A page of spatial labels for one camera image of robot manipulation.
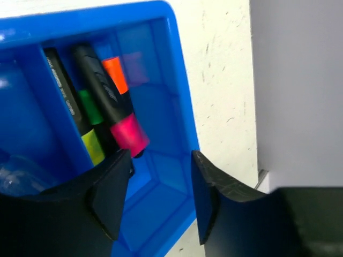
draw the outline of highlighter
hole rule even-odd
[[[90,155],[93,164],[97,165],[103,161],[105,155],[99,144],[95,131],[85,115],[83,106],[80,104],[75,88],[72,85],[56,49],[48,48],[44,50],[44,52],[65,104],[74,119],[88,154]]]
[[[117,87],[120,95],[122,96],[128,112],[135,113],[129,93],[128,84],[126,83],[125,75],[123,72],[122,64],[119,57],[108,58],[102,61],[102,66],[105,68],[115,86]],[[135,158],[143,155],[141,151]]]
[[[105,156],[108,157],[112,155],[113,153],[117,152],[118,150],[120,150],[119,145],[114,140],[111,134],[109,126],[103,120],[88,90],[82,89],[78,92],[78,94],[86,110],[88,119],[93,125],[95,133],[98,136],[99,143],[101,145],[103,152],[105,153]],[[133,163],[131,162],[130,177],[132,177],[134,173],[135,173],[135,168],[133,166]]]
[[[103,68],[89,44],[72,48],[81,75],[96,105],[109,124],[111,133],[123,149],[129,149],[131,157],[139,155],[149,143],[135,115],[128,110],[117,87]]]

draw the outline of scuffed white surface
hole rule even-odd
[[[0,0],[0,18],[128,2]],[[255,186],[249,0],[168,2],[178,21],[201,150],[220,169]]]

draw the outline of transparent plastic bottle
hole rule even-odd
[[[33,161],[0,149],[0,193],[35,195],[56,186],[58,181]]]

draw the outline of blue plastic bin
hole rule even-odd
[[[43,49],[57,47],[77,88],[70,45],[120,56],[132,102],[151,143],[133,160],[113,256],[164,256],[195,219],[191,150],[198,149],[174,13],[146,2],[0,19],[0,148],[38,162],[62,182],[90,168]]]

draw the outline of gray wall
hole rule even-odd
[[[251,0],[259,165],[343,185],[343,1]]]

